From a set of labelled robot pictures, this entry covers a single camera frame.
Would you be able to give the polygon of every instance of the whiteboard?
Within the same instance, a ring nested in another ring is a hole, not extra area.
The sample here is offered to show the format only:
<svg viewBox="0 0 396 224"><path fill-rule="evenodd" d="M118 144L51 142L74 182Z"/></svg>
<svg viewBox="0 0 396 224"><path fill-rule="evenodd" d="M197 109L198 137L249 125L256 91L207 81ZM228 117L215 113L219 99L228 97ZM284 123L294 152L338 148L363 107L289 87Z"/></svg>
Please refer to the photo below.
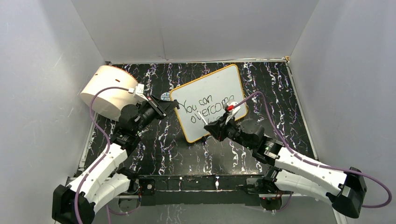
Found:
<svg viewBox="0 0 396 224"><path fill-rule="evenodd" d="M187 142L193 143L209 135L198 112L208 123L215 121L224 114L224 104L231 99L240 102L245 96L238 67L231 64L172 89L170 98L179 102L180 109L176 110L177 118ZM235 118L240 119L247 113L248 108L244 103Z"/></svg>

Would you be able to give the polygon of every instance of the beige tape roll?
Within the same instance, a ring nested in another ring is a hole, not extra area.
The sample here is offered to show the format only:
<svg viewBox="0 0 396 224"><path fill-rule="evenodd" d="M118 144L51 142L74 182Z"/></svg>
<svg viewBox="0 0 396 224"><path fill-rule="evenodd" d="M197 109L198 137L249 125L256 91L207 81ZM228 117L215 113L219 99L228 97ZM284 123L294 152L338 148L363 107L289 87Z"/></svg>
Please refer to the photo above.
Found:
<svg viewBox="0 0 396 224"><path fill-rule="evenodd" d="M92 98L100 90L107 87L135 88L137 80L124 70L103 65L80 93L82 100L89 106ZM121 109L128 104L136 104L137 100L125 90L106 90L98 95L93 102L92 109L106 118L118 121Z"/></svg>

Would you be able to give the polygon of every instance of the black marbled surface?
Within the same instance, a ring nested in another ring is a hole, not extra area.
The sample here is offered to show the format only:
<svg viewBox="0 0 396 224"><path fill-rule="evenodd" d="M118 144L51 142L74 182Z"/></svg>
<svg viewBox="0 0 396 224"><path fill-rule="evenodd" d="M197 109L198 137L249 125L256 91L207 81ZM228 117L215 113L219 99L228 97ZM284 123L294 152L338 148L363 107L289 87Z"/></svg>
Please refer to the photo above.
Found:
<svg viewBox="0 0 396 224"><path fill-rule="evenodd" d="M167 97L173 88L232 63L159 63L115 64L145 84L145 94ZM234 63L239 68L245 95L262 91L275 125L291 147L313 158L311 144L298 108L294 90L284 62ZM265 132L276 137L259 97L247 102L245 117L257 120ZM98 123L112 134L115 122L98 116ZM94 130L85 162L87 168L105 148L103 135ZM251 152L230 140L215 141L208 137L206 144L187 143L173 113L162 121L154 121L141 136L141 143L122 166L141 175L211 175L261 174L267 165L257 162Z"/></svg>

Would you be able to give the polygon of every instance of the gray wall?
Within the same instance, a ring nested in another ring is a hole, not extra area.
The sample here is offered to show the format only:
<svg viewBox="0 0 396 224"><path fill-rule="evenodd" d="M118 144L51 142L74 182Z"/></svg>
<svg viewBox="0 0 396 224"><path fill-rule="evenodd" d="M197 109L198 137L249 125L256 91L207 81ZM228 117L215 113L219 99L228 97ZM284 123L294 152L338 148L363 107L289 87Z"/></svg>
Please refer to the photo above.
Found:
<svg viewBox="0 0 396 224"><path fill-rule="evenodd" d="M396 2L321 0L291 54L319 159L373 175L396 192ZM365 204L386 200L367 180ZM356 223L396 223L396 203Z"/></svg>
<svg viewBox="0 0 396 224"><path fill-rule="evenodd" d="M0 223L54 223L90 126L78 94L104 60L69 0L6 0L0 61Z"/></svg>
<svg viewBox="0 0 396 224"><path fill-rule="evenodd" d="M318 0L72 0L105 60L289 56Z"/></svg>

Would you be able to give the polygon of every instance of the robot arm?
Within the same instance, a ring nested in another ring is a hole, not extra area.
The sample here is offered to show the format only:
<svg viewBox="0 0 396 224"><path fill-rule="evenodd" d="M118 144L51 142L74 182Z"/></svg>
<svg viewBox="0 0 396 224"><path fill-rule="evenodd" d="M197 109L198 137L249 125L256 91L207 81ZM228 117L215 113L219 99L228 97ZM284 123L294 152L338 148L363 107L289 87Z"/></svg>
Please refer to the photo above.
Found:
<svg viewBox="0 0 396 224"><path fill-rule="evenodd" d="M367 191L362 176L310 165L304 161L324 164L298 152L290 152L283 143L266 136L264 128L256 122L250 125L242 123L242 126L236 124L234 117L239 106L230 111L226 109L236 104L228 102L224 108L224 115L206 124L204 129L219 141L229 138L241 144L252 150L253 157L258 161L274 166L262 180L257 180L252 187L248 187L248 192L260 192L264 186L274 191L298 192L330 204L345 216L359 217Z"/></svg>
<svg viewBox="0 0 396 224"><path fill-rule="evenodd" d="M110 150L99 164L89 173L88 179L82 184L79 198L78 209L83 223L91 223L95 213L106 205L118 194L125 191L135 191L137 175L126 170L120 169L106 183L106 178L114 172L117 167L126 160L136 149L140 142L139 133L153 120L163 119L179 109L178 102L164 101L154 96L145 97L143 95L144 85L138 84L129 93L137 99L136 105L126 105L121 110L119 122L114 129L111 137ZM76 224L77 218L74 211L74 196L78 186L83 181L83 177L88 170L101 159L102 154L85 170L78 178L69 185L59 185L53 195L52 218L62 224Z"/></svg>

